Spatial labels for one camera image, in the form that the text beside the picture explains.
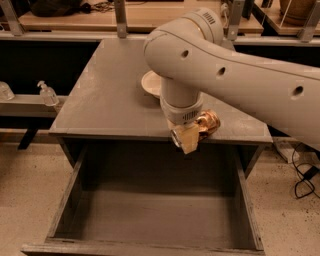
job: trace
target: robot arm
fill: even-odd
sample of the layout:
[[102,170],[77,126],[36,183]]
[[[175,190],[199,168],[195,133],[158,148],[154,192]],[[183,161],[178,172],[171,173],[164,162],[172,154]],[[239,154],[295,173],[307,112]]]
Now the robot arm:
[[145,58],[162,77],[167,119],[190,126],[204,92],[320,150],[320,69],[227,50],[222,39],[220,19],[207,8],[148,36]]

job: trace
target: plastic bottle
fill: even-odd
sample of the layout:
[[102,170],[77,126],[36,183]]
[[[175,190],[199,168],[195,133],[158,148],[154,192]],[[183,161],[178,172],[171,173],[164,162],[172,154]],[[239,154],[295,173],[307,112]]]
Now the plastic bottle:
[[9,85],[0,81],[0,99],[11,100],[14,98],[14,94],[11,91]]
[[51,107],[58,105],[59,99],[51,87],[47,86],[44,81],[40,81],[38,87],[41,87],[40,96],[46,106]]

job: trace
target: white floor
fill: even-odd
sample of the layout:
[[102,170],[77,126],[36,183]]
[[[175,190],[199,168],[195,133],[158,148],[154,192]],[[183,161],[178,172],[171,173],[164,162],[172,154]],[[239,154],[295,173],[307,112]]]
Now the white floor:
[[[21,256],[23,243],[44,241],[72,171],[57,144],[0,144],[0,255]],[[267,256],[320,255],[320,199],[294,198],[294,169],[263,152],[248,187]],[[320,194],[320,175],[313,178]]]

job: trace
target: drawer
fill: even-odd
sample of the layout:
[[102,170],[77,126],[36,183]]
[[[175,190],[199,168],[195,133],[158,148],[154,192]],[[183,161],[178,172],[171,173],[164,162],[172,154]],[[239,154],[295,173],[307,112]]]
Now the drawer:
[[88,143],[44,244],[27,255],[264,255],[232,145]]

